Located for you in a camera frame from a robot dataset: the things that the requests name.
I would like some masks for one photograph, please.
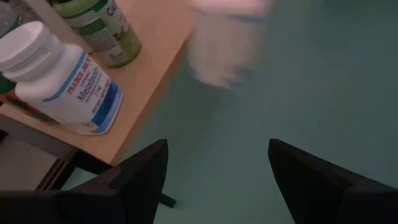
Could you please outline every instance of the bottle label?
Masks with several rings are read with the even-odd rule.
[[[64,19],[108,65],[128,60],[119,40],[130,25],[114,0],[100,0],[88,10]]]
[[[86,53],[53,96],[46,112],[79,133],[104,133],[116,116],[123,93]]]

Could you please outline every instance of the white pill bottle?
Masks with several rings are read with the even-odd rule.
[[[273,0],[192,0],[192,75],[221,88],[250,77],[259,59]]]
[[[0,71],[22,101],[80,134],[111,127],[123,93],[81,47],[36,21],[5,35],[0,49]]]

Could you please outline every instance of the table leg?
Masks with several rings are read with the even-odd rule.
[[[174,208],[175,204],[177,203],[176,200],[170,198],[166,194],[163,194],[160,196],[159,203],[162,205],[166,205],[169,208]]]
[[[102,174],[113,167],[112,165],[109,165],[80,149],[76,149],[74,152],[73,162],[77,167],[97,175]]]

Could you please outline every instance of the wooden table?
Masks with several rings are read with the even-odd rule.
[[[143,43],[139,56],[115,69],[102,66],[121,87],[124,98],[112,128],[101,136],[83,136],[62,125],[49,126],[11,108],[0,113],[75,146],[115,165],[131,145],[167,77],[175,72],[184,43],[191,31],[186,0],[116,0]]]

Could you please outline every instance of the blue label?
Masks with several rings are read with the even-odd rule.
[[[103,133],[111,124],[113,118],[116,116],[122,95],[122,91],[117,84],[111,82],[101,106],[99,106],[98,111],[91,120],[91,122],[98,126],[96,130],[91,131],[93,134]]]
[[[72,72],[69,74],[69,76],[67,77],[65,82],[62,84],[61,88],[53,96],[43,99],[43,102],[53,101],[62,95],[62,93],[67,89],[67,86],[73,80],[73,77],[75,77],[76,72],[79,71],[79,68],[81,67],[83,62],[86,60],[86,57],[87,57],[87,54],[85,52],[81,53],[79,61],[77,61],[75,68],[73,68]]]

